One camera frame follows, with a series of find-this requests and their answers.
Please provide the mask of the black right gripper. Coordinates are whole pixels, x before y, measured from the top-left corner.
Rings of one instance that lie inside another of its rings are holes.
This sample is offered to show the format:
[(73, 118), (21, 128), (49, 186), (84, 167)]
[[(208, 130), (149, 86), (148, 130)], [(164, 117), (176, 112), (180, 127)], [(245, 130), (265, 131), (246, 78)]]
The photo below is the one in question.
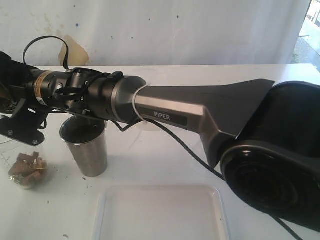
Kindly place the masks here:
[(47, 127), (48, 112), (32, 111), (29, 107), (35, 101), (32, 70), (27, 64), (12, 60), (0, 53), (0, 83), (9, 91), (15, 110), (11, 117), (0, 117), (0, 134), (17, 142), (38, 146), (45, 141), (40, 132)]

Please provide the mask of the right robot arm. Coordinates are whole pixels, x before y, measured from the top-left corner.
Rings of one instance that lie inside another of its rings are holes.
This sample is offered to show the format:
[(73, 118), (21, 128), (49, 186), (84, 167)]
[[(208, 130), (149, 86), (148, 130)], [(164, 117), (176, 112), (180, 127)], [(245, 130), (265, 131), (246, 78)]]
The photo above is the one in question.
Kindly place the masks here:
[(25, 143), (54, 110), (86, 119), (157, 121), (200, 135), (232, 191), (274, 214), (320, 209), (320, 87), (254, 79), (217, 86), (149, 86), (138, 76), (41, 70), (0, 55), (4, 132)]

